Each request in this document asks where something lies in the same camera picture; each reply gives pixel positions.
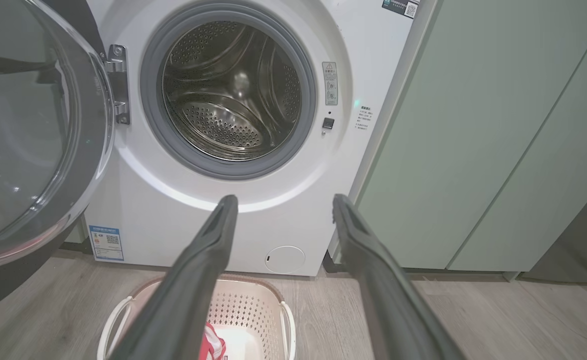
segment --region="white washing machine body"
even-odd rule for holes
[[[349,192],[413,20],[377,1],[242,4],[282,23],[301,45],[311,64],[315,107],[291,158],[269,173],[232,179],[177,160],[144,109],[141,78],[150,42],[195,2],[90,2],[105,46],[126,48],[131,121],[116,127],[106,174],[85,211],[97,260],[170,266],[216,203],[235,194],[239,214],[228,271],[317,275],[335,229],[333,196]],[[337,74],[337,81],[325,74]],[[326,88],[332,84],[337,92]],[[334,104],[331,94],[337,94]],[[334,119],[331,129],[323,127],[325,118]],[[99,235],[109,233],[118,244],[96,246]]]

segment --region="metal hinge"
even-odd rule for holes
[[[104,70],[109,77],[113,91],[115,121],[118,124],[131,124],[129,116],[129,82],[127,81],[127,49],[122,45],[111,45]]]

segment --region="green cabinet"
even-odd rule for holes
[[[357,201],[401,266],[447,267],[586,50],[587,0],[444,0]]]
[[[529,271],[587,202],[587,52],[452,270]]]

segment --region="blue energy label sticker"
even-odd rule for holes
[[[90,225],[89,233],[96,259],[125,260],[117,228]]]

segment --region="wooden floor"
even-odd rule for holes
[[[162,268],[58,251],[0,303],[0,359],[92,360],[113,307]],[[587,359],[587,289],[495,275],[412,274],[469,359]],[[358,283],[268,276],[294,314],[298,360],[373,359]]]

